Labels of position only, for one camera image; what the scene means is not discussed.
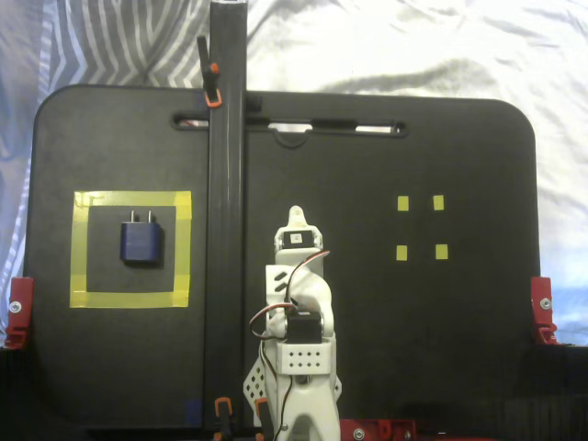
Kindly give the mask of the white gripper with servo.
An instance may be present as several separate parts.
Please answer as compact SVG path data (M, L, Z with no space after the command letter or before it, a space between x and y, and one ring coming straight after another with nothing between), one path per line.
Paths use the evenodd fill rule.
M296 266L322 249L323 240L319 229L308 226L302 207L292 206L288 211L288 226L279 228L275 235L275 263Z

